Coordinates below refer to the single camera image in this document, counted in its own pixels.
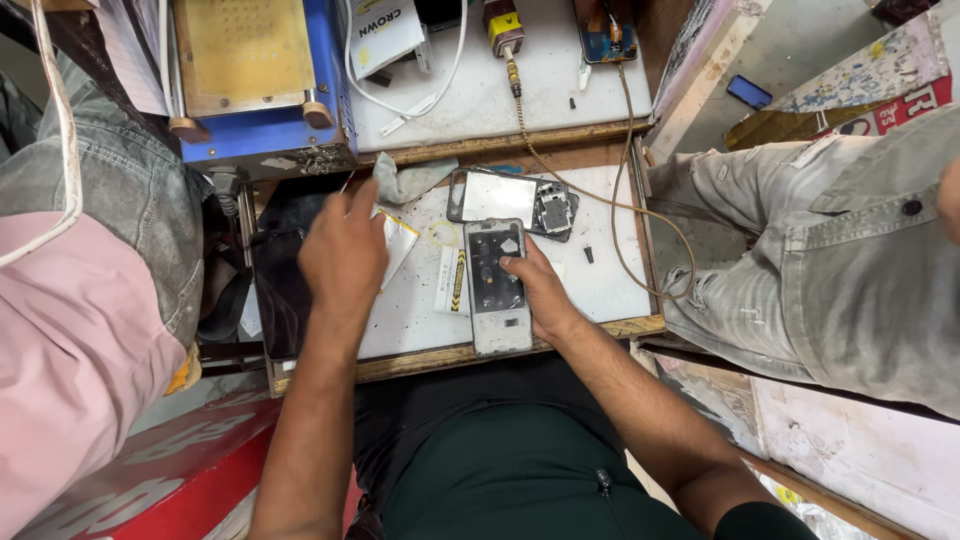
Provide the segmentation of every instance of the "white work mat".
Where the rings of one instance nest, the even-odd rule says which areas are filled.
[[[616,169],[616,165],[606,165],[560,174],[584,189],[609,198],[613,195]],[[625,170],[617,193],[618,202],[631,204],[630,183]],[[433,310],[442,248],[431,240],[430,228],[446,221],[448,191],[448,187],[437,187],[406,205],[382,207],[419,231],[420,240],[383,293],[377,296],[367,332],[360,344],[360,358],[412,353],[473,341],[469,317]],[[651,313],[650,296],[630,279],[616,257],[610,231],[610,211],[609,205],[581,194],[568,242],[560,243],[534,235],[534,241],[547,258],[565,266],[564,286],[573,304],[598,323]],[[619,209],[616,227],[624,259],[634,274],[645,280],[634,213]],[[457,231],[454,245],[463,248],[463,225],[454,224],[454,229]],[[446,225],[437,226],[435,234],[440,242],[452,239],[450,227]],[[588,263],[584,254],[587,246],[592,248],[593,264]]]
[[[587,89],[580,91],[583,49],[569,0],[516,0],[526,37],[516,66],[523,88],[523,119],[532,132],[586,126],[627,119],[627,100],[616,66],[593,64]],[[483,2],[473,2],[467,15],[467,38],[460,68],[444,98],[429,114],[411,118],[386,137],[379,130],[397,118],[350,87],[350,107],[360,152],[408,148],[469,138],[520,133],[516,105],[507,80],[507,63],[493,57],[483,25]],[[409,110],[432,92],[443,89],[453,68],[460,28],[431,34],[433,73],[420,73],[415,61],[386,66],[394,75],[390,87],[368,81],[369,94],[401,110]],[[623,62],[634,117],[652,109],[641,58]],[[570,109],[570,98],[577,108]]]

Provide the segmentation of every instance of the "white board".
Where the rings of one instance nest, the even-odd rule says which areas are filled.
[[[610,198],[616,165],[562,171],[564,178],[598,195]],[[433,310],[442,248],[431,240],[430,228],[446,221],[448,187],[428,191],[416,201],[400,207],[383,206],[385,211],[420,232],[420,240],[396,271],[375,303],[360,345],[360,358],[411,353],[422,349],[468,343],[473,340],[470,320]],[[617,201],[630,204],[632,191],[626,171],[620,181]],[[634,283],[620,266],[613,249],[610,206],[580,196],[570,240],[560,243],[543,236],[534,241],[547,258],[564,265],[564,285],[573,304],[594,322],[608,322],[651,313],[649,295]],[[634,274],[645,280],[634,213],[616,213],[617,238],[624,259]],[[463,226],[455,246],[464,247]],[[448,226],[438,226],[437,236],[446,241]],[[584,248],[593,251],[588,263]]]
[[[754,378],[775,461],[930,539],[960,538],[960,426]]]
[[[580,36],[569,0],[516,0],[526,37],[516,65],[523,88],[523,119],[530,131],[555,130],[627,119],[616,66],[594,64],[587,89],[580,91]],[[401,110],[443,89],[453,68],[459,27],[429,36],[433,73],[420,73],[415,61],[387,66],[394,75],[390,87],[368,81],[359,85],[369,94]],[[641,58],[623,62],[634,116],[644,118],[652,106]],[[570,98],[576,109],[570,109]],[[429,114],[412,118],[390,135],[379,130],[397,118],[350,88],[350,107],[360,152],[408,148],[468,138],[518,134],[516,106],[503,59],[496,59],[483,25],[483,2],[468,9],[467,38],[460,67],[443,100]]]

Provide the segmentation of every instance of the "power cord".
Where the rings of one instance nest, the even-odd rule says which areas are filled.
[[[34,12],[36,42],[39,45],[43,71],[47,76],[50,97],[53,98],[57,118],[60,121],[63,153],[63,216],[46,233],[0,257],[0,268],[20,260],[50,240],[66,233],[84,213],[84,191],[80,178],[80,156],[77,151],[77,127],[73,122],[73,110],[70,109],[70,99],[66,95],[63,78],[57,70],[57,59],[54,57],[54,48],[50,42],[50,31],[47,29],[42,0],[32,0],[31,9]]]
[[[510,57],[510,58],[508,59],[508,62],[512,62],[512,61],[513,61],[513,58]],[[546,169],[547,172],[549,172],[550,174],[552,174],[557,180],[559,180],[560,182],[564,183],[567,187],[570,187],[570,188],[572,188],[572,189],[576,189],[577,191],[580,191],[581,193],[583,193],[584,195],[587,195],[588,197],[592,197],[592,198],[596,199],[597,201],[600,201],[601,203],[607,203],[608,205],[611,206],[611,211],[610,211],[610,226],[611,226],[611,230],[612,230],[612,233],[613,233],[613,248],[616,250],[616,256],[620,259],[620,264],[623,266],[623,269],[627,271],[627,274],[630,276],[630,278],[631,278],[632,280],[634,280],[634,282],[635,282],[636,284],[640,285],[640,287],[642,287],[643,290],[649,292],[650,294],[652,294],[652,295],[654,295],[654,296],[663,298],[663,300],[679,300],[679,299],[683,298],[684,296],[686,296],[687,294],[689,294],[691,290],[693,290],[694,278],[696,277],[696,261],[695,261],[694,258],[693,258],[693,250],[690,249],[690,244],[689,244],[689,242],[686,241],[686,236],[684,236],[684,233],[682,233],[681,230],[680,230],[679,228],[677,228],[677,226],[674,225],[672,221],[670,221],[669,219],[663,217],[662,215],[660,215],[660,214],[658,214],[658,213],[656,213],[656,212],[652,212],[652,211],[650,211],[650,210],[648,210],[648,209],[642,209],[642,208],[640,208],[640,207],[633,207],[633,206],[630,206],[630,205],[625,205],[625,204],[623,204],[623,203],[617,203],[617,202],[616,202],[616,192],[617,192],[617,191],[619,190],[619,188],[620,188],[620,177],[623,175],[623,166],[624,166],[624,165],[626,164],[626,162],[627,162],[627,156],[628,156],[628,154],[630,153],[630,144],[631,144],[631,142],[633,141],[633,138],[634,138],[634,106],[633,106],[633,103],[631,103],[631,101],[630,101],[630,89],[627,88],[627,77],[626,77],[626,75],[623,73],[623,65],[621,65],[620,62],[617,62],[617,63],[616,63],[616,68],[617,68],[617,70],[618,70],[619,73],[620,73],[620,83],[623,84],[623,93],[624,93],[624,95],[627,97],[627,110],[630,112],[630,117],[629,117],[629,119],[627,120],[627,140],[626,140],[626,142],[624,142],[624,144],[623,144],[623,153],[620,154],[620,168],[617,169],[617,171],[616,171],[616,180],[613,182],[613,199],[612,199],[612,200],[611,200],[611,199],[605,199],[605,198],[603,198],[603,197],[601,197],[601,196],[599,196],[599,195],[596,195],[596,194],[594,194],[594,193],[590,193],[589,191],[586,191],[585,189],[582,189],[582,188],[580,188],[580,187],[578,187],[578,186],[576,186],[576,185],[574,185],[574,184],[571,184],[570,182],[564,180],[559,174],[557,174],[557,171],[555,171],[555,170],[553,169],[553,167],[551,167],[550,165],[546,164],[546,161],[544,161],[543,158],[540,156],[540,154],[537,153],[537,150],[534,149],[534,145],[530,142],[530,136],[528,136],[528,134],[527,134],[527,128],[526,128],[526,126],[523,124],[523,107],[522,107],[522,105],[520,104],[520,96],[519,96],[519,94],[520,94],[520,91],[519,91],[519,77],[518,77],[517,74],[516,74],[516,66],[514,65],[513,69],[511,70],[510,65],[508,64],[508,77],[510,77],[510,79],[511,79],[512,86],[514,85],[514,80],[516,79],[516,89],[513,89],[513,88],[512,88],[512,89],[513,89],[513,92],[514,92],[514,101],[516,102],[516,118],[519,120],[519,123],[520,123],[520,134],[523,135],[523,140],[524,140],[524,142],[527,143],[527,150],[530,151],[530,154],[532,154],[533,157],[537,160],[537,162],[539,162],[540,165],[541,165],[544,169]],[[655,284],[655,283],[654,283],[654,288],[651,288],[651,287],[647,286],[646,283],[644,283],[644,282],[642,282],[641,280],[639,280],[639,279],[634,275],[634,273],[631,272],[630,268],[627,266],[627,261],[623,259],[623,254],[620,253],[620,244],[619,244],[619,242],[618,242],[617,239],[616,239],[616,209],[617,209],[617,207],[620,207],[620,208],[622,208],[622,209],[628,209],[628,210],[633,210],[633,211],[636,211],[636,212],[640,212],[640,213],[649,215],[649,216],[651,216],[651,217],[656,217],[657,219],[663,221],[664,223],[666,223],[667,225],[669,225],[671,229],[673,229],[674,231],[677,232],[677,234],[680,236],[680,240],[682,240],[682,241],[684,242],[684,247],[686,248],[686,252],[690,254],[690,283],[687,284],[686,290],[684,290],[684,292],[682,292],[682,293],[680,293],[680,294],[677,294],[677,295],[673,295],[673,296],[660,293],[660,292],[658,292],[658,291],[656,290],[656,284]]]
[[[404,116],[409,116],[411,118],[419,118],[421,116],[426,116],[429,112],[433,110],[434,107],[437,107],[437,104],[440,103],[440,100],[446,94],[446,91],[450,88],[450,83],[453,82],[453,76],[457,74],[457,67],[460,66],[460,55],[464,52],[464,41],[467,39],[467,0],[461,0],[460,2],[460,44],[457,45],[457,56],[453,59],[453,70],[450,71],[450,76],[446,78],[446,83],[444,83],[444,89],[440,90],[440,93],[437,94],[437,97],[433,99],[429,106],[426,109],[421,110],[420,112],[412,112],[410,110],[398,109],[390,104],[384,103],[375,97],[367,93],[360,85],[356,82],[356,74],[352,73],[353,64],[350,63],[350,42],[353,38],[353,7],[350,5],[350,0],[344,0],[344,6],[347,8],[347,44],[344,46],[344,69],[347,71],[347,80],[350,81],[350,84],[353,88],[360,93],[360,95],[365,98],[373,101],[380,107],[384,109],[392,110],[397,114],[402,114]]]

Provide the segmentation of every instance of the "phone screen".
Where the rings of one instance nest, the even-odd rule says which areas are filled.
[[[306,231],[279,229],[251,236],[253,282],[263,345],[270,361],[297,358],[313,297],[297,265]]]
[[[508,231],[471,233],[470,278],[473,310],[477,313],[527,307],[523,282],[500,267],[501,257],[522,257],[522,230],[512,224]]]

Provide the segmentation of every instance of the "man's right hand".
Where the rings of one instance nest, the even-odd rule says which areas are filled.
[[[589,321],[570,303],[560,278],[530,234],[524,235],[526,258],[501,257],[500,267],[526,284],[527,304],[534,316],[534,334],[556,347],[560,338],[570,335],[580,325],[588,325]]]
[[[940,175],[937,213],[947,226],[947,238],[960,245],[960,158],[947,163]]]

